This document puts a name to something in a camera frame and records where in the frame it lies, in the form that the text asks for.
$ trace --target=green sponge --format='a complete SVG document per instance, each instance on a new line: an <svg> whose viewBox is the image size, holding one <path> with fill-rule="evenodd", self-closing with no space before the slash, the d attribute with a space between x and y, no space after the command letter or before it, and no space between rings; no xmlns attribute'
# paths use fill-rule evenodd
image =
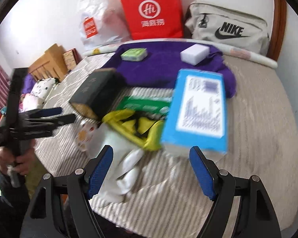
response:
<svg viewBox="0 0 298 238"><path fill-rule="evenodd" d="M121 55L124 61L139 62L142 61L148 55L146 48L132 48L127 50Z"/></svg>

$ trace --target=hand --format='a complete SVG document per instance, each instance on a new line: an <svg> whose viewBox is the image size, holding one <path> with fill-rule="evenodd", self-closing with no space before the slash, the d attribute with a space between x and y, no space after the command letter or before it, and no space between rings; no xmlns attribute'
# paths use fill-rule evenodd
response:
<svg viewBox="0 0 298 238"><path fill-rule="evenodd" d="M29 173L31 165L34 162L34 146L35 140L31 140L30 148L21 156L15 157L9 149L5 147L0 147L0 171L6 175L7 165L12 165L13 162L18 163L16 167L13 168L17 173L25 176Z"/></svg>

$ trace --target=beige mattress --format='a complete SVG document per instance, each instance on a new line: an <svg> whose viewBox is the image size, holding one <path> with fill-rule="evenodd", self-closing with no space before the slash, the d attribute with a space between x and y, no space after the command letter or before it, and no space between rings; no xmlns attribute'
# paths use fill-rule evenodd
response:
<svg viewBox="0 0 298 238"><path fill-rule="evenodd" d="M61 106L72 113L68 100L87 75L112 54L84 59L52 91L45 108ZM233 176L258 175L274 205L281 229L288 227L298 207L298 132L286 92L269 67L231 56L225 63L237 80L237 93L227 100L229 151L218 163ZM57 130L55 137L40 139L37 156L54 176L84 167L88 159L74 144L74 124ZM92 209L117 226L146 237L196 237L212 202L198 185L188 160L163 151L148 153L139 163L142 171L124 203L97 198ZM231 237L239 198L235 198L224 237Z"/></svg>

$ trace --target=white sponge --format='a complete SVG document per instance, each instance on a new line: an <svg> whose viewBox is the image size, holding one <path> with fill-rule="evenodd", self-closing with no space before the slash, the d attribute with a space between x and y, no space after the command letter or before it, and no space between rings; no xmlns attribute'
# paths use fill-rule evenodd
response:
<svg viewBox="0 0 298 238"><path fill-rule="evenodd" d="M181 61L192 65L197 65L210 53L208 46L195 44L180 53Z"/></svg>

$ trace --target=red shopping bag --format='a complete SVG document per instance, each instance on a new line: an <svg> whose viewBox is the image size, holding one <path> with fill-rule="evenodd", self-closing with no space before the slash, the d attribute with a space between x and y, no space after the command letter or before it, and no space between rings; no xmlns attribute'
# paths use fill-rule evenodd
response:
<svg viewBox="0 0 298 238"><path fill-rule="evenodd" d="M133 39L182 38L181 0L121 0Z"/></svg>

